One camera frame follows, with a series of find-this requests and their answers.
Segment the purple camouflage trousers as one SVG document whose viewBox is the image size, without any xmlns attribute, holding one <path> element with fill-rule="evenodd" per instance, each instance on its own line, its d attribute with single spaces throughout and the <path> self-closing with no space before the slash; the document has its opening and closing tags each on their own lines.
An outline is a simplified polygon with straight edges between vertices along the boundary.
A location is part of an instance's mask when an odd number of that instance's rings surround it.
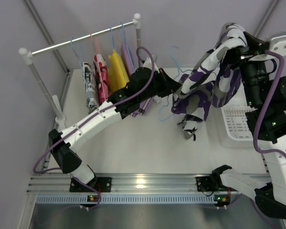
<svg viewBox="0 0 286 229">
<path fill-rule="evenodd" d="M 171 111 L 183 116 L 178 125 L 186 140 L 196 139 L 196 131 L 207 120 L 210 107 L 223 107 L 237 93 L 240 70 L 231 69 L 224 58 L 233 48 L 247 46 L 245 29 L 228 22 L 222 27 L 215 47 L 202 56 L 190 74 L 181 76 L 181 87 L 172 96 Z"/>
</svg>

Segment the blue wire hanger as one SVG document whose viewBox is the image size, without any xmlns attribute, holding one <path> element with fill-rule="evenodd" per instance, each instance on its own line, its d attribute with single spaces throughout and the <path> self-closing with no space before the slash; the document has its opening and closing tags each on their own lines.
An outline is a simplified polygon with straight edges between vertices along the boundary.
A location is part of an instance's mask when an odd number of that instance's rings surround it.
<svg viewBox="0 0 286 229">
<path fill-rule="evenodd" d="M 182 73 L 190 73 L 192 70 L 191 69 L 186 69 L 186 70 L 182 70 L 178 61 L 175 59 L 174 54 L 173 54 L 173 49 L 179 49 L 179 47 L 177 46 L 171 46 L 169 49 L 169 56 L 171 58 L 171 60 L 174 62 L 176 69 L 177 69 L 177 75 L 173 78 L 173 80 L 176 80 L 177 78 L 180 77 L 180 75 Z M 159 119 L 160 122 L 165 122 L 166 120 L 170 119 L 174 114 L 171 114 L 165 118 L 161 118 L 161 113 L 163 111 L 164 108 L 167 108 L 169 106 L 169 96 L 166 97 L 166 103 L 160 108 L 157 117 Z"/>
</svg>

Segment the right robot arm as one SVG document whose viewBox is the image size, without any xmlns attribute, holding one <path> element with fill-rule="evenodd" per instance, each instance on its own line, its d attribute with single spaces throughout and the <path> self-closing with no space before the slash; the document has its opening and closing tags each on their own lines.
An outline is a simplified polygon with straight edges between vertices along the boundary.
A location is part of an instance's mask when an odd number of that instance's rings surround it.
<svg viewBox="0 0 286 229">
<path fill-rule="evenodd" d="M 286 32 L 265 41 L 249 33 L 245 38 L 247 47 L 232 49 L 224 61 L 240 70 L 245 98 L 253 109 L 245 114 L 247 125 L 271 181 L 261 182 L 223 165 L 211 172 L 211 189 L 232 188 L 252 199 L 267 217 L 286 219 Z"/>
</svg>

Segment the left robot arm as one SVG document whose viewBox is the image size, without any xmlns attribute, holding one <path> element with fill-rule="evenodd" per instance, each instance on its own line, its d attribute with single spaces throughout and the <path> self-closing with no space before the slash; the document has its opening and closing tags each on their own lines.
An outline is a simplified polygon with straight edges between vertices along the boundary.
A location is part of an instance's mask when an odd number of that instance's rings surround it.
<svg viewBox="0 0 286 229">
<path fill-rule="evenodd" d="M 49 132 L 49 150 L 60 170 L 79 183 L 95 182 L 94 171 L 83 163 L 77 151 L 100 131 L 138 110 L 141 102 L 154 96 L 169 96 L 180 87 L 163 69 L 138 68 L 125 87 L 115 91 L 88 116 L 62 131 Z"/>
</svg>

